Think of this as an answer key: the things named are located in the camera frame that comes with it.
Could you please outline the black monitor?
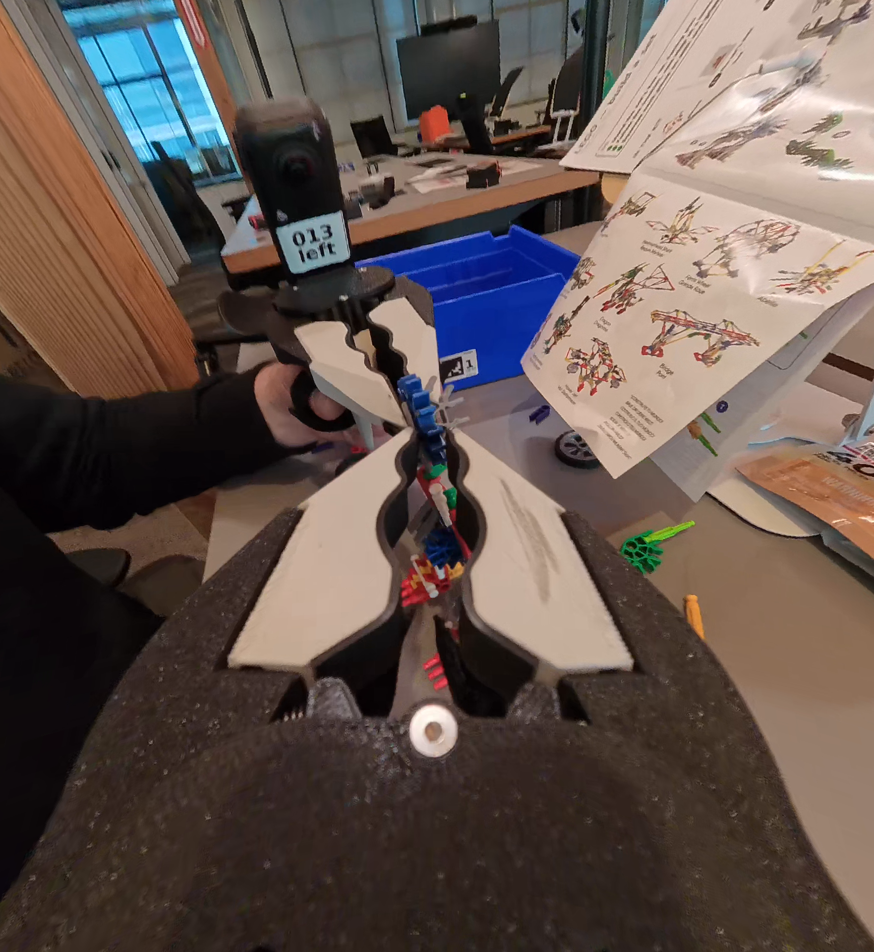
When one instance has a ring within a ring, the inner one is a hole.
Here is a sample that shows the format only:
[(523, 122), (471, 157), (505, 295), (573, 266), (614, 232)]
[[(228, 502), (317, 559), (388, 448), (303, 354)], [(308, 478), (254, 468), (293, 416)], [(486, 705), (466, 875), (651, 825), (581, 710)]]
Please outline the black monitor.
[(500, 26), (496, 20), (396, 41), (407, 119), (434, 106), (456, 118), (463, 94), (490, 103), (502, 84)]

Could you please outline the person's left forearm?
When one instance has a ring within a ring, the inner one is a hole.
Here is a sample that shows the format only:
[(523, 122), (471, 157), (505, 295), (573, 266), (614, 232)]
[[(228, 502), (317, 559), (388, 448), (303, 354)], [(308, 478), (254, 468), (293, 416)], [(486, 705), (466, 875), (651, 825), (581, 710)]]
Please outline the person's left forearm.
[(113, 400), (0, 375), (0, 528), (111, 530), (288, 457), (256, 399), (263, 375)]

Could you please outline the multicolour construction toy model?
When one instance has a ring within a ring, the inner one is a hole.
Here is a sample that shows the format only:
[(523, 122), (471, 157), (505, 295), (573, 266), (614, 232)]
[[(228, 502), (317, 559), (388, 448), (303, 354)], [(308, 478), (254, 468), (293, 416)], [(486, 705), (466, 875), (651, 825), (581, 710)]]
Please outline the multicolour construction toy model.
[(434, 565), (467, 566), (471, 549), (457, 525), (458, 493), (448, 473), (447, 465), (422, 464), (418, 469), (425, 504), (408, 527), (419, 548), (411, 557), (422, 555)]

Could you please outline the black office chair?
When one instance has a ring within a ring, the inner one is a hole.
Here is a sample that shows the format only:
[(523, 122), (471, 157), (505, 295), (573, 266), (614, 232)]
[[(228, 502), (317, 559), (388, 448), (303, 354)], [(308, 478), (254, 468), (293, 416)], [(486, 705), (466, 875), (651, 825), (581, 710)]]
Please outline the black office chair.
[(212, 377), (222, 370), (222, 351), (234, 356), (240, 345), (267, 343), (266, 323), (273, 310), (268, 295), (221, 293), (214, 312), (192, 328), (194, 360), (200, 378)]

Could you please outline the white booklet stand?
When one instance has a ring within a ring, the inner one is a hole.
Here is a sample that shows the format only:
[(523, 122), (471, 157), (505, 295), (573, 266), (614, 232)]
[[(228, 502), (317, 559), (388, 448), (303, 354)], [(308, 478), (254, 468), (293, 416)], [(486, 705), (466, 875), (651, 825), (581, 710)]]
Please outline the white booklet stand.
[(709, 490), (746, 523), (788, 538), (809, 538), (822, 523), (743, 477), (736, 464), (764, 446), (837, 445), (874, 433), (874, 304), (769, 415)]

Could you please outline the white instruction sheet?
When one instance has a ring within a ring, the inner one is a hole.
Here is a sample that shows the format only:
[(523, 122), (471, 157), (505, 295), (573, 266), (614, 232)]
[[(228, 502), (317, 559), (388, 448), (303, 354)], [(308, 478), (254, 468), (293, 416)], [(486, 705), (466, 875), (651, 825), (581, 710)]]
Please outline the white instruction sheet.
[(632, 173), (672, 130), (716, 93), (722, 66), (720, 1), (669, 2), (562, 159), (564, 168)]

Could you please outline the orange toy packaging bag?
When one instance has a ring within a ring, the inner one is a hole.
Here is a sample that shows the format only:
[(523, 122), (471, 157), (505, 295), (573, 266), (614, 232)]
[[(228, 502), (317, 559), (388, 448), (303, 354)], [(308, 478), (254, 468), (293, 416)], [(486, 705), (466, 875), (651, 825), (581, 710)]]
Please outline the orange toy packaging bag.
[(823, 521), (874, 561), (874, 435), (847, 446), (771, 448), (738, 470)]

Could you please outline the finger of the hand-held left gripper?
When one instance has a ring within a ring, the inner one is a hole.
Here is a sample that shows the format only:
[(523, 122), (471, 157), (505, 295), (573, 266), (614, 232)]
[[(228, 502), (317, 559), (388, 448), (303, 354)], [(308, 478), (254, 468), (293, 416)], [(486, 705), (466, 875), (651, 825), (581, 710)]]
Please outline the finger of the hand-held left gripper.
[(395, 384), (387, 372), (371, 366), (344, 323), (313, 321), (294, 327), (292, 333), (319, 391), (349, 411), (360, 428), (408, 427)]
[(438, 405), (442, 384), (435, 327), (428, 325), (407, 298), (384, 301), (367, 316), (373, 346), (374, 370), (390, 386), (391, 396), (384, 397), (383, 385), (374, 387), (369, 409), (396, 409), (397, 383), (414, 375)]

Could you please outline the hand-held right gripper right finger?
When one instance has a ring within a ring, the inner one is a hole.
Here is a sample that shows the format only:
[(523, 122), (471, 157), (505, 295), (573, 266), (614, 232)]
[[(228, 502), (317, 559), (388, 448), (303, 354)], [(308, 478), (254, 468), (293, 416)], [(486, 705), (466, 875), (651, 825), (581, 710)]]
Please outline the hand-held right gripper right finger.
[(470, 549), (456, 636), (439, 639), (453, 704), (502, 718), (527, 685), (628, 675), (634, 657), (573, 531), (573, 514), (474, 438), (449, 437), (457, 529)]

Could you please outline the open toy instruction booklet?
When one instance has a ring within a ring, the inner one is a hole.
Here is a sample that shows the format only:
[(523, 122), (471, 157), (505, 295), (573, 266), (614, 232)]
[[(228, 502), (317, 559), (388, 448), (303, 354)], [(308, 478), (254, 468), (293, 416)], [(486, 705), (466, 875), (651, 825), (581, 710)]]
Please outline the open toy instruction booklet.
[(874, 302), (874, 1), (723, 2), (716, 93), (634, 168), (523, 368), (692, 498)]

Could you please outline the blue snowflake connector with grey piece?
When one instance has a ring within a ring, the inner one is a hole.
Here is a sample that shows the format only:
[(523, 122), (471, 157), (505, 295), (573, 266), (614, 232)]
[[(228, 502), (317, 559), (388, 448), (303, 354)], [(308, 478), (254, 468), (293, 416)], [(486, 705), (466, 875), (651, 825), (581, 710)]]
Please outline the blue snowflake connector with grey piece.
[(464, 416), (454, 418), (451, 411), (458, 409), (465, 398), (454, 396), (453, 384), (438, 387), (439, 393), (435, 398), (416, 374), (399, 378), (396, 388), (408, 424), (418, 434), (421, 461), (427, 466), (446, 465), (449, 433), (469, 420)]

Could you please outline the blue plastic bin with tag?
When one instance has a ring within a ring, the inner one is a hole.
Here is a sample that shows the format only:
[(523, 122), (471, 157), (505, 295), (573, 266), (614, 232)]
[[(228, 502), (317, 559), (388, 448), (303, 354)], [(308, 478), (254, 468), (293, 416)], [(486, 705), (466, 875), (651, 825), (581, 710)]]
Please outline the blue plastic bin with tag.
[(580, 256), (512, 226), (358, 261), (430, 292), (440, 374), (456, 390), (521, 375), (521, 360)]

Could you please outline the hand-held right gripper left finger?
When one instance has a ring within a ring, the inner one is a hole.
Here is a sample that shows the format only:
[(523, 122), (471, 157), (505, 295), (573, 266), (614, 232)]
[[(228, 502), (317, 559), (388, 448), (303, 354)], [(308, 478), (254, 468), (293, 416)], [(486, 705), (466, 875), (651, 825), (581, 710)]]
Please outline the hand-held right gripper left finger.
[(232, 669), (346, 683), (359, 710), (391, 712), (410, 625), (395, 547), (407, 529), (407, 491), (419, 440), (404, 430), (294, 510), (229, 649)]

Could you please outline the black curved chair back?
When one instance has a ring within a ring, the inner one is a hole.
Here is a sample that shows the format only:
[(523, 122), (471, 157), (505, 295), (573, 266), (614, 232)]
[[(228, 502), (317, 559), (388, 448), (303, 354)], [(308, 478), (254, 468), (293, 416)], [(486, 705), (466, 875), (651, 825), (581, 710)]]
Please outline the black curved chair back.
[(567, 144), (578, 135), (583, 84), (583, 48), (562, 64), (550, 103), (552, 143)]

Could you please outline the black toy wheel grey hub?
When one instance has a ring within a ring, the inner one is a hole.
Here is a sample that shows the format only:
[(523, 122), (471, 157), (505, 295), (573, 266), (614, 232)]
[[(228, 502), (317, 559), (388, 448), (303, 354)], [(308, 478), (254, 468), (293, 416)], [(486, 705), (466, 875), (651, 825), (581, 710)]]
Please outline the black toy wheel grey hub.
[(554, 441), (553, 450), (557, 460), (576, 470), (598, 470), (600, 462), (583, 436), (576, 430), (562, 432)]

